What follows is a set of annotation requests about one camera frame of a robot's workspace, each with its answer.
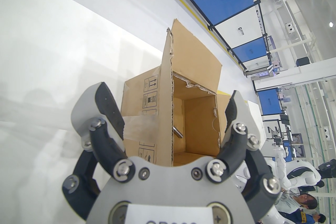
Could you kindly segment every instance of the white robot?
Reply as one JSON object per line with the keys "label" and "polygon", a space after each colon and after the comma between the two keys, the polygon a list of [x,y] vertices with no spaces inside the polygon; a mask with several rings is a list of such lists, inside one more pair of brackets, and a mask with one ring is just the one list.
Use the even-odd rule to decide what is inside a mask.
{"label": "white robot", "polygon": [[[286,162],[285,157],[288,155],[282,145],[275,148],[275,161],[267,160],[267,164],[272,173],[280,181],[281,187],[285,190],[297,188],[300,186],[315,185],[321,180],[321,175],[312,164],[305,160],[293,160]],[[240,192],[245,188],[247,180],[250,179],[250,173],[245,162],[232,177],[234,183]],[[264,224],[292,224],[293,222],[279,214],[275,206],[268,211],[262,218]]]}

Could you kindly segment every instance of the white label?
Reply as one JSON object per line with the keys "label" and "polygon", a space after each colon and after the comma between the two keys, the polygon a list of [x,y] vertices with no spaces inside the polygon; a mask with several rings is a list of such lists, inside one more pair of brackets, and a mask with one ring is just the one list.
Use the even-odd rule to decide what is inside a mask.
{"label": "white label", "polygon": [[125,224],[213,224],[210,207],[129,204]]}

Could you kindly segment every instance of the dark hair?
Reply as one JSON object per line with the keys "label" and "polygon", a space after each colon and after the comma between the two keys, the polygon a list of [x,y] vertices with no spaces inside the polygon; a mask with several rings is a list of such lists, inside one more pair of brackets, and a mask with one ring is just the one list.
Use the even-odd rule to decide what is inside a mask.
{"label": "dark hair", "polygon": [[324,214],[320,213],[319,214],[319,219],[318,219],[318,223],[324,223],[326,220],[326,217]]}
{"label": "dark hair", "polygon": [[309,210],[314,210],[314,209],[317,208],[317,200],[315,199],[314,196],[312,196],[308,193],[304,193],[304,194],[301,194],[301,195],[307,195],[309,197],[312,197],[312,199],[308,199],[306,202],[302,203],[304,205],[307,205]]}
{"label": "dark hair", "polygon": [[318,187],[324,187],[324,186],[325,186],[325,183],[324,183],[324,181],[320,180],[320,181],[316,184],[316,186],[318,186]]}

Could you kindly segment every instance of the open cardboard box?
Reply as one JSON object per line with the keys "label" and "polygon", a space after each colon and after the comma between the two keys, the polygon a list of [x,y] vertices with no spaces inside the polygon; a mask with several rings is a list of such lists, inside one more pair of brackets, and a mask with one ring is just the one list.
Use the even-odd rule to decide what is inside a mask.
{"label": "open cardboard box", "polygon": [[[146,125],[140,127],[144,141],[124,139],[127,155],[162,166],[188,164],[204,155],[215,157],[230,99],[216,94],[221,68],[216,57],[175,19],[172,30],[167,30],[161,66],[125,82],[122,116],[158,118],[155,122],[148,117],[156,125],[151,131]],[[182,139],[173,133],[173,126]]]}

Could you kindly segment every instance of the silver metal plate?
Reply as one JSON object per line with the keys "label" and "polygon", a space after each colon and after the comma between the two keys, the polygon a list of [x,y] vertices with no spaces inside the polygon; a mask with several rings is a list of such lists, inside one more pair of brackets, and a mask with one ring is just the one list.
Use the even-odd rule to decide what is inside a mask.
{"label": "silver metal plate", "polygon": [[[210,182],[206,175],[198,181],[192,178],[192,169],[198,167],[205,173],[206,165],[213,158],[202,157],[179,167],[158,166],[139,157],[131,157],[129,160],[136,167],[133,179],[128,183],[119,183],[111,178],[98,196],[87,224],[108,223],[111,210],[123,201],[182,207],[206,207],[216,202],[225,206],[233,223],[254,223],[243,196],[230,179],[215,184]],[[150,176],[141,180],[138,172],[144,167],[150,170]]]}

